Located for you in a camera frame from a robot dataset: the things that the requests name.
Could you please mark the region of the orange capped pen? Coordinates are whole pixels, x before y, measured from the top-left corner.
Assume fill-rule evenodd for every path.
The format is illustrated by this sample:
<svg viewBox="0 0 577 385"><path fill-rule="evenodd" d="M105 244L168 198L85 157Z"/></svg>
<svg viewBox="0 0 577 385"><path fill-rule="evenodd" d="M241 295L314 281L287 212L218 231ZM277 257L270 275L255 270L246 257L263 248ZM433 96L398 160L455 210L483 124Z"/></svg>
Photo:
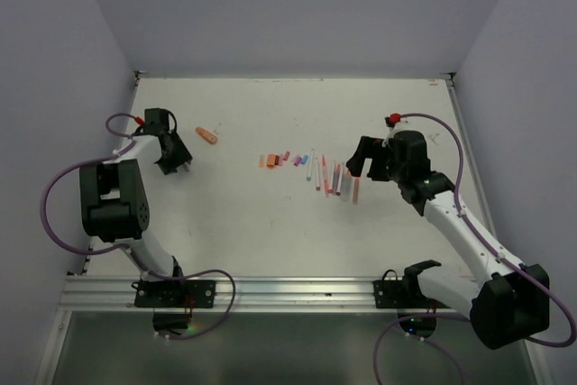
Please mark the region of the orange capped pen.
<svg viewBox="0 0 577 385"><path fill-rule="evenodd" d="M209 132L207 129L198 126L195 129L195 131L205 142L211 145L217 144L218 138L213 133Z"/></svg>
<svg viewBox="0 0 577 385"><path fill-rule="evenodd" d="M342 201L348 201L351 196L353 186L353 177L351 172L347 170L342 178L342 185L341 185L341 199Z"/></svg>

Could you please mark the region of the pink capped pen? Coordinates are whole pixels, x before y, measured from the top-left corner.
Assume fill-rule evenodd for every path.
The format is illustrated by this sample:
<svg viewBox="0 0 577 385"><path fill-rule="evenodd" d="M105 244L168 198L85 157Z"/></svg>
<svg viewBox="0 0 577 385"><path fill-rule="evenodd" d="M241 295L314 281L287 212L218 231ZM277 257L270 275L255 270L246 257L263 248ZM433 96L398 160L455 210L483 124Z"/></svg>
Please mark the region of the pink capped pen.
<svg viewBox="0 0 577 385"><path fill-rule="evenodd" d="M329 189L328 192L333 195L334 193L334 189L335 189L335 185L337 182L337 164L336 161L333 160L332 161L332 166L331 166L331 170L330 170L330 179L329 179Z"/></svg>

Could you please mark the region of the white dark red pen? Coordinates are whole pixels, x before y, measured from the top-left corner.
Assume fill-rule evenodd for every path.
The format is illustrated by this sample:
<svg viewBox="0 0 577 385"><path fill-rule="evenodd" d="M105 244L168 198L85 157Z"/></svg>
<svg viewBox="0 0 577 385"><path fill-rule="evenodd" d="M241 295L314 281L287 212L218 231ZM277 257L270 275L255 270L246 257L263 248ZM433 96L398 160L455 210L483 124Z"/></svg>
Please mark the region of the white dark red pen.
<svg viewBox="0 0 577 385"><path fill-rule="evenodd" d="M336 188L335 188L335 194L337 196L341 196L342 195L342 184L343 184L343 176L344 176L344 172L345 172L345 167L343 165L343 163L339 164L339 174L337 177L337 184L336 184Z"/></svg>

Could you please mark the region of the white purple pen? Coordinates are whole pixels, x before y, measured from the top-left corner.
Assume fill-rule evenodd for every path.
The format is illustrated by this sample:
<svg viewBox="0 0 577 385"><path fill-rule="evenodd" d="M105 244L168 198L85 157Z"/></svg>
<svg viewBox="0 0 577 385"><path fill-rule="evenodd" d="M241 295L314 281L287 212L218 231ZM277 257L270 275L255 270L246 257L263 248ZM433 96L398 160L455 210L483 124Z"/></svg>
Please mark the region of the white purple pen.
<svg viewBox="0 0 577 385"><path fill-rule="evenodd" d="M314 167L315 167L314 172L315 172L316 191L320 191L321 190L322 175L321 175L321 168L320 168L320 163L319 163L318 158L315 158Z"/></svg>

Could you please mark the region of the white blue pen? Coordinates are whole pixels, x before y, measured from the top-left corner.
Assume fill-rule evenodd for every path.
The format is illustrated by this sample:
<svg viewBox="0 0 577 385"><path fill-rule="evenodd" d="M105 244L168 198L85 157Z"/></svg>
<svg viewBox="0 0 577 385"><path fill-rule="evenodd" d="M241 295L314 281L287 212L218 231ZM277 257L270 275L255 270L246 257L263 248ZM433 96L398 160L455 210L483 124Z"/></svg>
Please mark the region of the white blue pen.
<svg viewBox="0 0 577 385"><path fill-rule="evenodd" d="M308 155L307 160L307 177L306 177L307 181L311 181L313 178L314 163L315 163L315 149L312 148Z"/></svg>

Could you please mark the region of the orange highlighter cap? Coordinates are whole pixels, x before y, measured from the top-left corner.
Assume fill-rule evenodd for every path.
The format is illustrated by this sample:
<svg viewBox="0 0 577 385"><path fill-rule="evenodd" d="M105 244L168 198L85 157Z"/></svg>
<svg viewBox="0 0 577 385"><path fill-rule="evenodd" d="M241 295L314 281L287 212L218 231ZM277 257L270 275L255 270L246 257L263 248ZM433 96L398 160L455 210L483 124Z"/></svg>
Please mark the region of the orange highlighter cap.
<svg viewBox="0 0 577 385"><path fill-rule="evenodd" d="M274 169L276 167L277 156L275 154L269 154L266 161L266 167L268 169Z"/></svg>

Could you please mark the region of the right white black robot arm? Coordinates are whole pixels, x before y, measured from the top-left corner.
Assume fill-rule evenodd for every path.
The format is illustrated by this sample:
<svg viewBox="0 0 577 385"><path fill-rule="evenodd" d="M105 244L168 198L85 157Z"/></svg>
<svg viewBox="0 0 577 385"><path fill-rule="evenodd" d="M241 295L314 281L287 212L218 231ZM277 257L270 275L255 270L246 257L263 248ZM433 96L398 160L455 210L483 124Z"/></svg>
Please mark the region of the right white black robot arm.
<svg viewBox="0 0 577 385"><path fill-rule="evenodd" d="M550 324L549 277L538 264L526 266L490 236L480 241L465 223L465 211L454 203L456 187L444 173L432 170L426 139L416 131L394 133L388 139L363 136L346 167L368 177L392 181L402 198L435 227L472 272L470 279L436 260L405 268L393 297L412 306L435 300L472 323L475 334L490 349L498 349L546 330Z"/></svg>

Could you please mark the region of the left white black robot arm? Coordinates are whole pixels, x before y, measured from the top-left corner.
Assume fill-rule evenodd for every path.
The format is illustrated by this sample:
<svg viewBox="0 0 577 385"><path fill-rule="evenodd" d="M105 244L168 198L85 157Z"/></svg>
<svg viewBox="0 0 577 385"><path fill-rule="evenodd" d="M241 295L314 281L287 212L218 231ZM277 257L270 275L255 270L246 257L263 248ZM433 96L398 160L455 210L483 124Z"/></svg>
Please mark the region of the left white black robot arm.
<svg viewBox="0 0 577 385"><path fill-rule="evenodd" d="M178 260L148 232L151 208L141 168L153 166L164 176L187 170L193 160L178 133L176 116L149 108L111 160L79 169L80 205L85 232L121 251L144 281L158 281L155 294L167 306L185 300L187 283Z"/></svg>

